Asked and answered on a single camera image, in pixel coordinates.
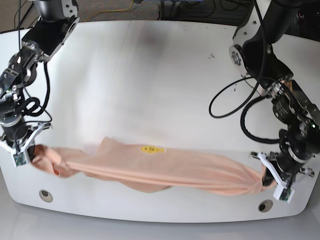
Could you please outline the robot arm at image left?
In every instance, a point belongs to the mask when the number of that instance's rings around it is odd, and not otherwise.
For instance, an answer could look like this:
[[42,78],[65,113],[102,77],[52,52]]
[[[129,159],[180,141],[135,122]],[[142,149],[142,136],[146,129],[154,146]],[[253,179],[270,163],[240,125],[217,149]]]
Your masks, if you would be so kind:
[[[48,62],[64,45],[79,22],[75,0],[34,0],[39,18],[35,25],[18,39],[19,51],[13,55],[0,76],[0,145],[12,157],[16,167],[31,163],[35,138],[51,127],[51,120],[26,121],[46,112],[51,87]],[[44,102],[25,97],[26,87],[37,77],[37,66],[43,63],[46,93]]]

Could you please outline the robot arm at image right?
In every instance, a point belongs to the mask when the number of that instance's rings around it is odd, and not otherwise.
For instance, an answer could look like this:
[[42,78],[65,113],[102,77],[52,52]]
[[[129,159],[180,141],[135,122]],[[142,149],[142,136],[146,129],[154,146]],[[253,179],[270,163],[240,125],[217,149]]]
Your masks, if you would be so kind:
[[256,80],[256,87],[270,98],[276,118],[287,126],[277,139],[252,135],[245,119],[250,107],[262,100],[248,97],[242,104],[240,127],[250,139],[263,144],[277,144],[280,151],[270,154],[271,164],[262,178],[264,186],[280,178],[289,189],[304,164],[320,152],[320,111],[299,85],[293,72],[280,61],[274,51],[276,43],[286,32],[304,0],[255,0],[234,35],[230,57],[243,77]]

